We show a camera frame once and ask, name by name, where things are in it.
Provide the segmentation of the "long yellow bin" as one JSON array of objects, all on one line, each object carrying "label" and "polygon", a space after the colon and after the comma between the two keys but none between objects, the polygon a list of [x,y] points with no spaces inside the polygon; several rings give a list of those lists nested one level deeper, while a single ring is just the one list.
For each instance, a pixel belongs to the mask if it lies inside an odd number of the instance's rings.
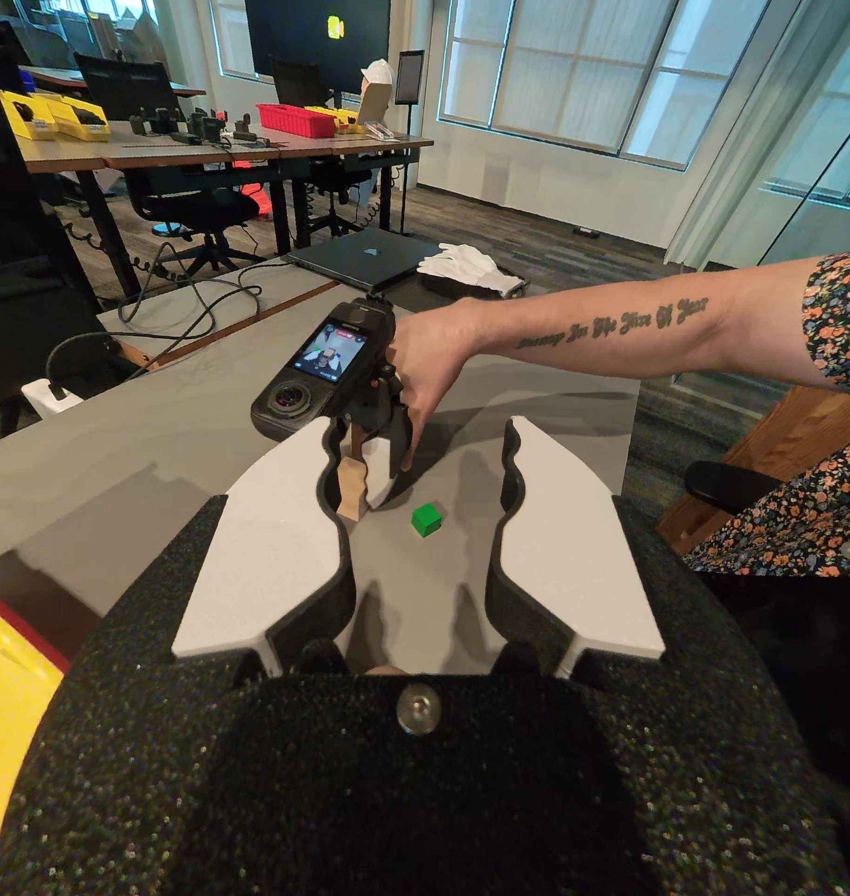
[{"label": "long yellow bin", "polygon": [[365,126],[358,122],[358,115],[351,110],[335,109],[328,106],[304,106],[304,109],[313,116],[328,117],[333,119],[335,137],[350,134],[365,133]]}]

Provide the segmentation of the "person's right hand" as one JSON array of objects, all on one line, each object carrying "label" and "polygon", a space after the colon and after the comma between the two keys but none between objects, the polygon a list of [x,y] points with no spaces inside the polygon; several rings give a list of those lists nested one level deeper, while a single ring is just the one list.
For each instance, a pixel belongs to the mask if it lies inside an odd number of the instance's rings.
[{"label": "person's right hand", "polygon": [[411,468],[424,432],[442,398],[456,382],[464,364],[479,347],[480,313],[484,304],[465,297],[452,306],[407,315],[398,320],[388,360],[402,386],[412,432],[400,468]]}]

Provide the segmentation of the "wooden bench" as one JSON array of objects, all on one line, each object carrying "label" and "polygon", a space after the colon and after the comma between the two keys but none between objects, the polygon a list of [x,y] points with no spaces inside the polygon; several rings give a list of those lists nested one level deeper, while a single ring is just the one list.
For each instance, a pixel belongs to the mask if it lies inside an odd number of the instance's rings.
[{"label": "wooden bench", "polygon": [[[719,462],[785,482],[849,443],[850,395],[796,386]],[[686,554],[731,517],[687,494],[656,529],[677,554]]]}]

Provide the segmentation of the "wooden block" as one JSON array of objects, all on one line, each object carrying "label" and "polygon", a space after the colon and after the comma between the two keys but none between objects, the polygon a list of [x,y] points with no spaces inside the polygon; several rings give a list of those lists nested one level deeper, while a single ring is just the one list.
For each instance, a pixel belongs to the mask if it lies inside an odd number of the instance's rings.
[{"label": "wooden block", "polygon": [[367,464],[363,456],[366,432],[355,423],[349,430],[349,442],[342,447],[338,466],[341,503],[338,515],[345,521],[359,522],[368,509]]}]

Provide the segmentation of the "orange safety vest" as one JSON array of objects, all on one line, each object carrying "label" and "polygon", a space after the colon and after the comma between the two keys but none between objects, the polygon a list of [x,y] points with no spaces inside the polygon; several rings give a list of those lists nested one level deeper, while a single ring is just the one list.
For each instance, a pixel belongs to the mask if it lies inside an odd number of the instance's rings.
[{"label": "orange safety vest", "polygon": [[[253,162],[253,161],[234,161],[231,164],[231,167],[235,171],[254,171],[254,172],[262,172],[265,168],[265,163]],[[237,185],[235,189],[239,190],[243,196],[247,196],[252,199],[256,206],[258,207],[258,218],[265,218],[268,220],[272,219],[273,207],[272,200],[267,191],[267,187],[262,183],[251,183],[246,181],[240,185]]]}]

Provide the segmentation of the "red plastic bin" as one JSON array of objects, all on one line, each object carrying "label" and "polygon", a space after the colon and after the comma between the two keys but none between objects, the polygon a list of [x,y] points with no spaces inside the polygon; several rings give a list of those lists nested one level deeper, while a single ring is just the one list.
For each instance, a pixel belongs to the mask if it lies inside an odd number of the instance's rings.
[{"label": "red plastic bin", "polygon": [[265,129],[307,139],[331,139],[337,122],[331,110],[325,112],[304,106],[258,103],[255,105],[260,124]]}]

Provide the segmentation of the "black laptop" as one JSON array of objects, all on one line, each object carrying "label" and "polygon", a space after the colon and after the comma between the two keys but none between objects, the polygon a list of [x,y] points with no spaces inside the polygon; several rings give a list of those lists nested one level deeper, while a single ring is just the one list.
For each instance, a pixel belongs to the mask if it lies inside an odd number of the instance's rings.
[{"label": "black laptop", "polygon": [[442,252],[436,244],[386,230],[362,230],[302,249],[283,259],[309,272],[365,292],[414,274],[419,263]]}]

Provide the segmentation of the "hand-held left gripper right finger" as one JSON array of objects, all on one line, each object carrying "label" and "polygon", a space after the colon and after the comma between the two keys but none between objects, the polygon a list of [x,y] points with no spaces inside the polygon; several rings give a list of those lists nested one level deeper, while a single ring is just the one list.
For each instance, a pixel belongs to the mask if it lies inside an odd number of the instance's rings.
[{"label": "hand-held left gripper right finger", "polygon": [[523,416],[506,422],[503,510],[486,618],[540,673],[571,678],[589,652],[658,661],[666,646],[610,488]]}]

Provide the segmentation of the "large gridded window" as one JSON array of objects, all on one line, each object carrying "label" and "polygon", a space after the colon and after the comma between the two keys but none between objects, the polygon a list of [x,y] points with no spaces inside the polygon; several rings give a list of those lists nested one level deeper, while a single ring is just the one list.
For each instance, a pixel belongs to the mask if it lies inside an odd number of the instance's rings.
[{"label": "large gridded window", "polygon": [[763,1],[453,1],[436,118],[683,171]]}]

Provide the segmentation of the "large black monitor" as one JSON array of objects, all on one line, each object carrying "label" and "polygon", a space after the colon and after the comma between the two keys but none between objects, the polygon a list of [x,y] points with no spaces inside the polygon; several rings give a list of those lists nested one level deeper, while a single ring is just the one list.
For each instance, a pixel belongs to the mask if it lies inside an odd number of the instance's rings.
[{"label": "large black monitor", "polygon": [[390,1],[246,1],[254,72],[270,59],[315,64],[325,85],[356,94],[362,70],[389,49]]}]

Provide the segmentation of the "floral dress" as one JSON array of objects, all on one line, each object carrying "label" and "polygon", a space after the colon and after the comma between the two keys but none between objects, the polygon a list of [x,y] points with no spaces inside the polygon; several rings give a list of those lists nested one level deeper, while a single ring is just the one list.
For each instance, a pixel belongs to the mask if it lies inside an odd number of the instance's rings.
[{"label": "floral dress", "polygon": [[[811,361],[850,394],[850,252],[816,264],[801,308]],[[850,442],[734,515],[684,561],[700,574],[850,576]]]}]

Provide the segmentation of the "white power adapter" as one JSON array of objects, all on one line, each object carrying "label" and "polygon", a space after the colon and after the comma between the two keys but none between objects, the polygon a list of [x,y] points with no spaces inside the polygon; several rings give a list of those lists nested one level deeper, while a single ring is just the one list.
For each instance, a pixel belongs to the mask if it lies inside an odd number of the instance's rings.
[{"label": "white power adapter", "polygon": [[21,387],[21,394],[42,420],[51,419],[82,404],[84,400],[65,387],[51,383],[47,378],[24,385]]}]

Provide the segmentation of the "yellow parts bin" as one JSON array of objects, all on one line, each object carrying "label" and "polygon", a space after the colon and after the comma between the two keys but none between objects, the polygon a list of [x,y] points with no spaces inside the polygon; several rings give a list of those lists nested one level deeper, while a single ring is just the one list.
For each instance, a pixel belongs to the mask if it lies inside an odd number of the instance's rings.
[{"label": "yellow parts bin", "polygon": [[45,100],[0,89],[0,102],[18,137],[33,141],[56,139],[57,123]]},{"label": "yellow parts bin", "polygon": [[111,130],[104,110],[82,99],[53,93],[39,93],[49,106],[56,128],[83,141],[109,142]]}]

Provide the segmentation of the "row of black chargers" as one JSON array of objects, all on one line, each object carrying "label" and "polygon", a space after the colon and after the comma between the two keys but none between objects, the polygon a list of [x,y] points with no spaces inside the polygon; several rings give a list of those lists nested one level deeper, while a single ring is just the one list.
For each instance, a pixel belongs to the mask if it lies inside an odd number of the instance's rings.
[{"label": "row of black chargers", "polygon": [[236,130],[227,131],[227,121],[218,115],[208,116],[196,110],[186,118],[180,108],[164,106],[140,107],[139,113],[127,121],[139,136],[165,136],[173,141],[192,146],[209,144],[224,150],[240,145],[244,148],[279,149],[277,142],[248,129],[248,116],[238,122]]}]

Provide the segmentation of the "wooden desk with black legs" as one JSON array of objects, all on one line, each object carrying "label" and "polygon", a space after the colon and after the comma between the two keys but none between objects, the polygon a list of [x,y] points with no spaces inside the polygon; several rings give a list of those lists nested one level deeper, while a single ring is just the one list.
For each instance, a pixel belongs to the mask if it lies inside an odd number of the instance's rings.
[{"label": "wooden desk with black legs", "polygon": [[88,206],[95,232],[107,252],[122,293],[129,297],[139,290],[139,280],[117,223],[95,178],[95,171],[109,169],[162,169],[186,165],[231,164],[212,174],[214,185],[272,184],[290,180],[287,161],[280,149],[233,147],[223,149],[203,144],[192,146],[165,137],[140,137],[126,122],[110,126],[108,141],[85,141],[63,133],[48,140],[17,136],[21,154],[31,174],[74,172]]},{"label": "wooden desk with black legs", "polygon": [[313,161],[337,159],[347,171],[387,168],[389,171],[419,162],[420,152],[434,145],[421,136],[397,134],[394,140],[376,140],[360,134],[312,139],[274,132],[281,144],[276,160],[269,161],[273,178],[270,194],[278,255],[310,245],[307,182]]}]

